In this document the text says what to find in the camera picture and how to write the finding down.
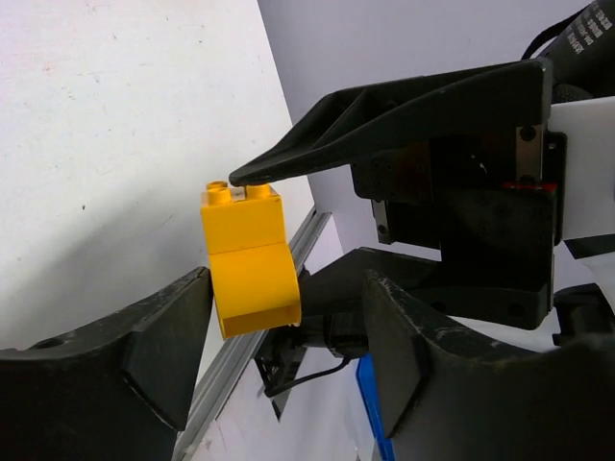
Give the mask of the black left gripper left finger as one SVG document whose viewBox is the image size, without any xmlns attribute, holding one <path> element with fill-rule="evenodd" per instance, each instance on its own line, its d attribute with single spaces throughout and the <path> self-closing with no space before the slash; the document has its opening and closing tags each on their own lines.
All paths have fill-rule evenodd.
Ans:
<svg viewBox="0 0 615 461">
<path fill-rule="evenodd" d="M 169 460 L 211 313 L 209 270 L 23 351 L 1 352 L 4 460 Z"/>
</svg>

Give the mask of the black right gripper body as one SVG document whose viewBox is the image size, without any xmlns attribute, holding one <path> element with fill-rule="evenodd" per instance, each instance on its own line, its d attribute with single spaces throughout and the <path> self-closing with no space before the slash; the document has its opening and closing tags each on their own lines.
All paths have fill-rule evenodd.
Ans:
<svg viewBox="0 0 615 461">
<path fill-rule="evenodd" d="M 381 243 L 440 253 L 424 276 L 397 282 L 444 314 L 534 329 L 551 310 L 567 138 L 542 136 L 542 182 L 516 180 L 520 141 L 505 133 L 446 136 L 351 165 Z"/>
</svg>

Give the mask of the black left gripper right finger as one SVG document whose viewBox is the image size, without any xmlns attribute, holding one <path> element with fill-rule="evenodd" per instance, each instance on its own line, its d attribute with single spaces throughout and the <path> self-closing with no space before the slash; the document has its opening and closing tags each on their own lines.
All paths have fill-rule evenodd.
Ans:
<svg viewBox="0 0 615 461">
<path fill-rule="evenodd" d="M 372 278 L 365 326 L 383 430 L 399 460 L 610 460 L 614 339 L 533 352 Z"/>
</svg>

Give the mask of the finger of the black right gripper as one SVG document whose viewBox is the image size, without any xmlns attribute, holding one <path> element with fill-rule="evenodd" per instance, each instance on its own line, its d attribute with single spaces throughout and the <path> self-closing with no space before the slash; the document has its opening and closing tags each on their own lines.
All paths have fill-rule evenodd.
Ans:
<svg viewBox="0 0 615 461">
<path fill-rule="evenodd" d="M 434 273 L 437 263 L 420 257 L 358 248 L 326 267 L 299 277 L 301 324 L 295 337 L 305 347 L 338 358 L 369 352 L 364 295 L 372 278 L 412 290 Z"/>
<path fill-rule="evenodd" d="M 535 126 L 551 111 L 551 63 L 515 61 L 337 90 L 272 148 L 235 169 L 233 185 L 308 175 L 431 138 Z"/>
</svg>

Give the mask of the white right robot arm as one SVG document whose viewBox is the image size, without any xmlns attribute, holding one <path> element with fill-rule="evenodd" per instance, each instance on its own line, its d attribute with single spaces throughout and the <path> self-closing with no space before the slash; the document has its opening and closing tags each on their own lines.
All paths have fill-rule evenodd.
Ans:
<svg viewBox="0 0 615 461">
<path fill-rule="evenodd" d="M 230 175 L 251 187 L 348 166 L 384 246 L 300 284 L 312 341 L 374 350 L 392 321 L 472 319 L 563 346 L 614 332 L 614 5 L 594 1 L 513 62 L 339 89 Z"/>
</svg>

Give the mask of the yellow orange flower lego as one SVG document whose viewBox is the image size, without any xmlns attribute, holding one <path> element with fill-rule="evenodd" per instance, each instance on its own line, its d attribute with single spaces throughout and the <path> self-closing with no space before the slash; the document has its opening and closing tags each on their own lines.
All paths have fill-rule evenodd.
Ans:
<svg viewBox="0 0 615 461">
<path fill-rule="evenodd" d="M 207 184 L 201 219 L 218 324 L 229 339 L 302 319 L 282 197 L 270 184 Z"/>
</svg>

